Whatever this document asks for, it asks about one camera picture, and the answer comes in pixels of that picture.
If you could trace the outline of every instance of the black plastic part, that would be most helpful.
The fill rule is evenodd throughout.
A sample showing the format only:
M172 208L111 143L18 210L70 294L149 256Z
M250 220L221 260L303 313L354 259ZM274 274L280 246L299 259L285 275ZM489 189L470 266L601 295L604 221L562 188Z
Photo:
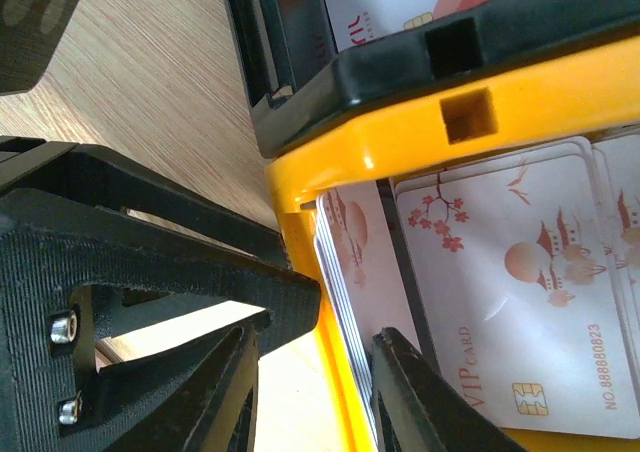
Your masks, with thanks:
M202 450L244 452L253 450L258 402L258 349L252 327L234 327L211 334L198 351L211 350L190 377L156 410L105 450L137 452L142 450ZM218 342L213 347L210 343ZM140 394L135 386L154 374L158 359L143 364L129 362L107 369L104 378L111 387L103 390L130 400ZM120 389L124 381L126 390ZM113 408L111 394L103 394L102 404Z
M372 401L380 452L524 452L394 328L373 338Z
M268 83L257 57L271 46L275 62L290 60L272 38L282 36L281 24L270 21L281 15L278 3L227 3L258 145L269 158L364 112L640 33L640 0L491 0L347 49L293 95L274 100L289 76ZM270 29L279 33L269 42L257 33Z
M0 95L24 92L36 85L78 1L0 0ZM57 22L48 22L58 14Z
M253 410L256 395L249 400L247 387L255 388L258 353L247 351L257 345L268 353L311 331L318 319L319 286L285 267L279 236L105 148L0 138L0 152L6 149L22 153L0 162L0 451L142 450L135 437L150 443L145 434L153 429L162 443L161 429L174 419L174 442L166 437L166 444L184 439L184 450L200 450L213 434L251 446L255 414L246 410ZM132 206L249 253L122 212ZM154 307L165 300L179 306ZM224 300L264 310L96 373L96 335ZM79 316L77 338L54 344L53 319L70 309ZM100 328L102 334L94 330ZM241 405L221 400L232 389L242 390ZM84 403L80 420L60 425L58 407L77 394ZM179 420L173 408L184 394L206 400L194 398L193 408L177 411ZM232 420L233 429L240 410L244 418L234 434L223 425ZM143 432L135 432L138 426ZM189 428L198 433L186 437Z
M376 185L378 187L378 194L380 195L380 202L382 203L382 210L384 211L387 221L387 227L389 228L393 251L398 261L400 277L418 337L420 352L431 369L439 372L440 368L436 360L436 349L433 345L433 338L431 336L431 330L429 329L420 289L418 289L418 283L413 272L413 267L411 266L409 250L407 249L407 244L402 233L402 225L400 223L400 216L398 215L398 208L396 207L392 184L388 179L380 179Z
M251 107L277 107L335 56L324 0L225 1Z

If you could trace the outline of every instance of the black plastic frame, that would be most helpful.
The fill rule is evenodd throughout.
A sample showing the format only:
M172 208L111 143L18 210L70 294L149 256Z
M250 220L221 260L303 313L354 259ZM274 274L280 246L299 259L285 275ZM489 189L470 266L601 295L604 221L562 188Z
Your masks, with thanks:
M373 337L372 405L379 452L524 452L391 327Z
M640 33L640 0L491 0L347 49L291 96L275 100L277 91L293 86L291 64L283 65L289 60L283 32L269 20L281 17L278 2L226 2L258 145L267 158L364 112ZM473 53L451 54L459 62L448 62L442 51L462 46ZM274 74L267 80L265 50L280 65L271 66L275 81Z
M280 235L105 147L0 136L0 152L0 451L252 450L258 357L312 331L321 301ZM96 371L96 337L226 300L264 310ZM69 309L76 338L52 344Z

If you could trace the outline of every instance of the card chip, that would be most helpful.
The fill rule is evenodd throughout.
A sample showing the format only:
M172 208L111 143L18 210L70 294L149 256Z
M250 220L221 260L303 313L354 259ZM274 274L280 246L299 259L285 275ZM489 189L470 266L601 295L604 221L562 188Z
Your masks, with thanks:
M426 12L424 14L419 15L418 17L414 17L411 20L407 20L404 23L404 30L415 29L416 27L420 27L428 22L433 20L433 14L431 12Z
M549 415L542 385L527 383L512 385L518 412L523 415Z

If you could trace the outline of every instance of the square hole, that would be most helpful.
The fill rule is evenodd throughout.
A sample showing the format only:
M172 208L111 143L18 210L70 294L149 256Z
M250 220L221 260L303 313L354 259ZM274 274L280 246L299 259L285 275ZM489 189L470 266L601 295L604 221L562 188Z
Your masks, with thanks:
M430 30L425 34L431 71L436 79L481 67L482 53L473 19Z
M440 101L450 144L494 134L496 120L487 89Z

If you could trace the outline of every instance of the slot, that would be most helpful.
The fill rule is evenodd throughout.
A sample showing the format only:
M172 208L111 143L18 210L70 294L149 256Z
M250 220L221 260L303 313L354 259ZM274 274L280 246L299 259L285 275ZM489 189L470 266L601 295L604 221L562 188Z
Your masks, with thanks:
M436 79L469 72L483 64L473 19L463 19L425 34L431 71Z
M0 137L0 151L22 154L35 149L44 144L44 139L33 139L27 137Z
M316 210L316 201L312 200L310 202L300 204L300 210Z
M450 144L497 132L491 93L487 89L443 99L440 110Z
M251 107L277 83L260 0L226 0Z
M118 310L122 313L127 313L126 310ZM264 309L241 302L225 300L217 305L205 307L185 315L174 316L169 320L122 335L113 334L100 339L95 343L95 346L98 352L107 357L110 362L127 362L178 347L197 337L245 319L261 310Z
M136 305L153 302L171 295L169 292L156 292L153 290L122 289L122 306L135 307Z

